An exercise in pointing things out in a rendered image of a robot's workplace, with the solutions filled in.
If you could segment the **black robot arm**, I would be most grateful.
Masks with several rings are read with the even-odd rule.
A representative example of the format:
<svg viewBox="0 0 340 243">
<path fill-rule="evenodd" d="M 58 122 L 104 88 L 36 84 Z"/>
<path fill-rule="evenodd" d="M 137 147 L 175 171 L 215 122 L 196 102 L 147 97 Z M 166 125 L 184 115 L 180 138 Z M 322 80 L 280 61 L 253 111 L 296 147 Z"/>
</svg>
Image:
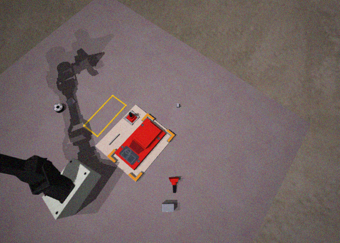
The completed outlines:
<svg viewBox="0 0 340 243">
<path fill-rule="evenodd" d="M 44 193 L 61 204 L 75 187 L 47 158 L 32 156 L 26 160 L 0 154 L 0 173 L 16 176 L 28 183 L 33 195 Z"/>
</svg>

